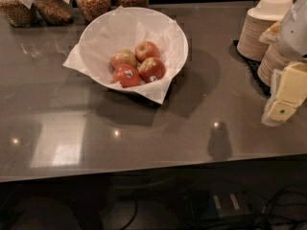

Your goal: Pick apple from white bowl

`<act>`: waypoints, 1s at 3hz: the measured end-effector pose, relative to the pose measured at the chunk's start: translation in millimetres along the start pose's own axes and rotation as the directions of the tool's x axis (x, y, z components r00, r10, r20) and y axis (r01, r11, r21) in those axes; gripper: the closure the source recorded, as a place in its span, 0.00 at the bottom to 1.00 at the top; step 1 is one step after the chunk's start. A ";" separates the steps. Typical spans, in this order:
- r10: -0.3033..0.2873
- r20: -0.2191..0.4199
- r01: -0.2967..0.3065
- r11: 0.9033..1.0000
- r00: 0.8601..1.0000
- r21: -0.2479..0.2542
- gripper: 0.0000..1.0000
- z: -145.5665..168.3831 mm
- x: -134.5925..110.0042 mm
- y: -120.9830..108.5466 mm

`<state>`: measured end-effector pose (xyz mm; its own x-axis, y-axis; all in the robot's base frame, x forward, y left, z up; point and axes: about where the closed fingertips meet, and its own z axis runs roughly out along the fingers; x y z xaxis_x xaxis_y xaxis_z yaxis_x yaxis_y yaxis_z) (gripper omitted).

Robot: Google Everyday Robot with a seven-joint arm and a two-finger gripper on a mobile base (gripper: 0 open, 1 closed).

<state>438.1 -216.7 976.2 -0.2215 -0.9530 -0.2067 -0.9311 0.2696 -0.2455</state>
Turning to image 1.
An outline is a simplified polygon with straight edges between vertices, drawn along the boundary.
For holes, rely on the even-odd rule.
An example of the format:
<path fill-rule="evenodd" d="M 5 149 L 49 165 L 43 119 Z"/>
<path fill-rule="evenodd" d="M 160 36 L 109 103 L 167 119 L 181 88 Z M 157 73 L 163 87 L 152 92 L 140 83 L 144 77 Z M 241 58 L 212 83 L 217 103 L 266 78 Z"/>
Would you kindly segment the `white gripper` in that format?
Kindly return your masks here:
<path fill-rule="evenodd" d="M 269 127 L 285 124 L 307 99 L 307 64 L 291 62 L 272 74 L 272 98 L 269 98 L 261 122 Z"/>

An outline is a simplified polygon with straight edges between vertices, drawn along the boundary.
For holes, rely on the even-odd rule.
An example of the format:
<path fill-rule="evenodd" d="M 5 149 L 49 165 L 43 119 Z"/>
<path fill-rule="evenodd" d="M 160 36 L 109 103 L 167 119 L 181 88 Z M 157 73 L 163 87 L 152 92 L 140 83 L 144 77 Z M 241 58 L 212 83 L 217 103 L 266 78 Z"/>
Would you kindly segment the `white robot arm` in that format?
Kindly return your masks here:
<path fill-rule="evenodd" d="M 307 0 L 296 0 L 280 22 L 259 37 L 263 43 L 277 46 L 280 56 L 290 63 L 272 73 L 271 97 L 262 123 L 277 127 L 286 123 L 307 99 Z"/>

